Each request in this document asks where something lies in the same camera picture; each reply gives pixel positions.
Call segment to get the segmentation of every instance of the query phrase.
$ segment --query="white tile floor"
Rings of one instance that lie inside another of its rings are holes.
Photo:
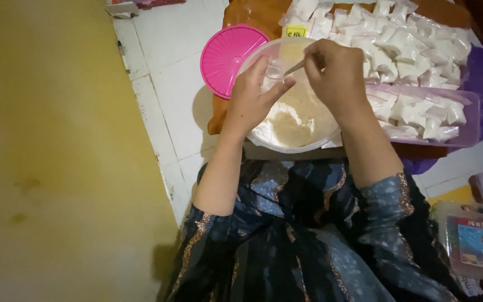
[[[228,3],[188,0],[114,21],[178,224],[194,193],[198,170],[209,161],[217,140],[206,132],[212,93],[201,78],[199,59],[207,40],[221,29]],[[425,196],[435,197],[465,185],[470,175],[481,171],[483,142],[440,159],[414,179]]]

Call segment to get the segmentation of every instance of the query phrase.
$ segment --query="clear plastic bowl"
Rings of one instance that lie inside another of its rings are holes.
[[[316,42],[316,40],[304,37],[284,37],[266,43],[254,51],[245,60],[239,69],[238,75],[247,70],[247,68],[249,68],[249,66],[251,66],[261,55],[268,55],[271,57],[271,60],[268,69],[266,70],[266,76],[271,79],[273,79],[274,76],[280,77],[285,71],[299,63],[304,58],[303,50],[314,42]],[[296,86],[298,89],[299,86],[303,86],[306,89],[312,90],[308,84],[308,78],[305,74],[304,68],[293,72],[291,76],[296,80]],[[325,118],[318,119],[319,122],[318,125],[315,125],[312,141],[304,146],[283,147],[274,145],[260,138],[254,130],[251,131],[247,138],[256,146],[263,146],[281,153],[301,153],[321,148],[333,137],[338,135],[340,130],[335,118],[327,108],[325,108],[325,113],[318,113],[325,115],[328,113],[328,115],[325,116]]]

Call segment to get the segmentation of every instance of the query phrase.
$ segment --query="patterned dress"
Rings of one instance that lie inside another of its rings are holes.
[[[357,189],[348,169],[244,161],[232,215],[191,207],[164,300],[464,299],[411,176]]]

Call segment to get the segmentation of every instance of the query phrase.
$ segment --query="purple plastic container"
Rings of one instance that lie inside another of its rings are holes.
[[[424,87],[412,87],[412,86],[388,86],[388,85],[367,85],[366,89],[380,89],[390,93],[412,93],[414,95],[436,95],[441,97],[447,97],[456,102],[460,102],[464,105],[463,113],[467,119],[467,123],[459,126],[459,136],[447,140],[446,142],[438,142],[436,140],[430,140],[430,142],[418,142],[408,141],[401,139],[391,139],[393,142],[410,143],[413,145],[428,145],[439,147],[458,147],[468,148],[472,147],[479,142],[479,120],[480,120],[480,96],[476,93],[463,90],[450,90],[439,88],[424,88]]]

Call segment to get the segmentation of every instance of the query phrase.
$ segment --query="powder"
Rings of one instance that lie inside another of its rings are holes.
[[[262,88],[268,90],[279,80],[265,79]],[[286,148],[303,147],[322,139],[319,127],[328,132],[329,110],[310,86],[297,83],[272,106],[253,134],[272,145]]]

